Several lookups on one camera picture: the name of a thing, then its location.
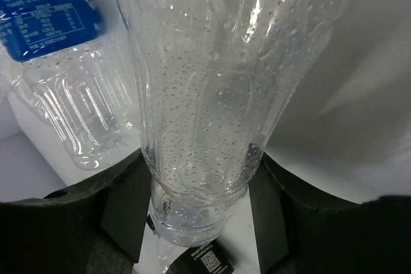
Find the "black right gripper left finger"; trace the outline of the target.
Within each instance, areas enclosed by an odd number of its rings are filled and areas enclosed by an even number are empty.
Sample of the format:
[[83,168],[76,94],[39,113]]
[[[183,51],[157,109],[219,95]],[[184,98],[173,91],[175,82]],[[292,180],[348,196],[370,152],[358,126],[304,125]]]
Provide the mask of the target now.
[[150,199],[141,150],[44,198],[1,204],[2,273],[131,273]]

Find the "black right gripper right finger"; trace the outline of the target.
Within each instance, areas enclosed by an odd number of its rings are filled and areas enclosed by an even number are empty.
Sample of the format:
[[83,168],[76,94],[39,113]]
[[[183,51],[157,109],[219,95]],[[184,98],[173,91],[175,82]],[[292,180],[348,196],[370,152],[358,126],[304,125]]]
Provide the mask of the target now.
[[353,203],[267,155],[249,192],[262,273],[410,272],[408,196]]

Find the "clear plastic bottle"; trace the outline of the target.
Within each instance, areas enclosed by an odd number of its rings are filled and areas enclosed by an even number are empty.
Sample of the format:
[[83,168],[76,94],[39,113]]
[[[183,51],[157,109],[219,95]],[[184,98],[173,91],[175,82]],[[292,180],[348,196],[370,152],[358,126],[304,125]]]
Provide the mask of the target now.
[[117,0],[161,237],[183,247],[218,237],[349,2]]

